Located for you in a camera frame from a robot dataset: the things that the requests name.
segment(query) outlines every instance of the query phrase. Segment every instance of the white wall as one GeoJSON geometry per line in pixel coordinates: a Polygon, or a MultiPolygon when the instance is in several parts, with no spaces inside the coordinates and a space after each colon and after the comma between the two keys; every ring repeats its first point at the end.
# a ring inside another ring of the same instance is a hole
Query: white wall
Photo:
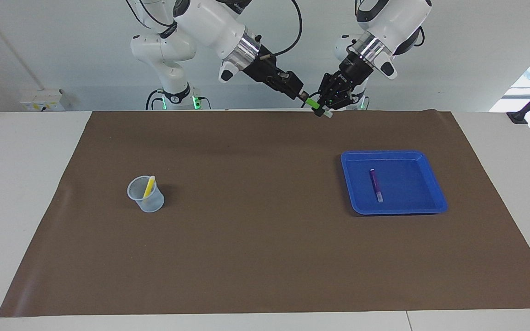
{"type": "MultiPolygon", "coordinates": [[[[303,39],[278,66],[315,91],[322,75],[337,69],[336,38],[360,29],[352,0],[299,2],[303,39]]],[[[254,0],[239,21],[277,51],[294,39],[295,16],[289,0],[254,0]]],[[[434,0],[423,26],[427,42],[396,59],[396,81],[374,74],[368,88],[372,108],[488,111],[530,65],[530,1],[434,0]]],[[[63,88],[76,110],[141,109],[159,85],[130,53],[131,37],[144,28],[124,1],[0,0],[0,31],[38,80],[46,88],[63,88]]],[[[300,105],[241,75],[220,84],[219,60],[202,46],[183,66],[215,108],[300,105]]],[[[0,40],[0,111],[21,109],[21,90],[34,88],[0,40]]]]}

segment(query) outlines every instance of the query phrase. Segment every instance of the cup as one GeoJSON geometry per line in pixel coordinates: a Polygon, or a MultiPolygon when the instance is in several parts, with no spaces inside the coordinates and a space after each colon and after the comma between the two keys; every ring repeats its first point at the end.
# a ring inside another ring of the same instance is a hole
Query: cup
{"type": "Polygon", "coordinates": [[[128,197],[138,204],[143,212],[155,212],[162,208],[165,204],[165,197],[158,189],[156,182],[154,183],[153,190],[150,195],[145,198],[144,192],[149,184],[150,176],[140,176],[136,178],[130,185],[128,185],[128,197]]]}

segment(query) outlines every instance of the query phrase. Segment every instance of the brown tabletop mat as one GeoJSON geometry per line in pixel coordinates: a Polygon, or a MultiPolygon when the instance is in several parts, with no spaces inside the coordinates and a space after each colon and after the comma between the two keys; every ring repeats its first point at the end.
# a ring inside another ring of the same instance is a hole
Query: brown tabletop mat
{"type": "Polygon", "coordinates": [[[470,308],[530,308],[530,248],[451,113],[94,113],[0,316],[470,308]],[[358,149],[425,153],[449,211],[355,214],[358,149]]]}

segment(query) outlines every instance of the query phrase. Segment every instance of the white table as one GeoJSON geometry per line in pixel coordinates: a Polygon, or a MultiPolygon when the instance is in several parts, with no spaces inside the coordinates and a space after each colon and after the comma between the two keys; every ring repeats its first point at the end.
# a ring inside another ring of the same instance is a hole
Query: white table
{"type": "MultiPolygon", "coordinates": [[[[0,304],[90,115],[0,113],[0,304]]],[[[454,115],[530,245],[530,129],[505,114],[454,115]]],[[[523,331],[530,309],[0,319],[0,330],[49,329],[523,331]]]]}

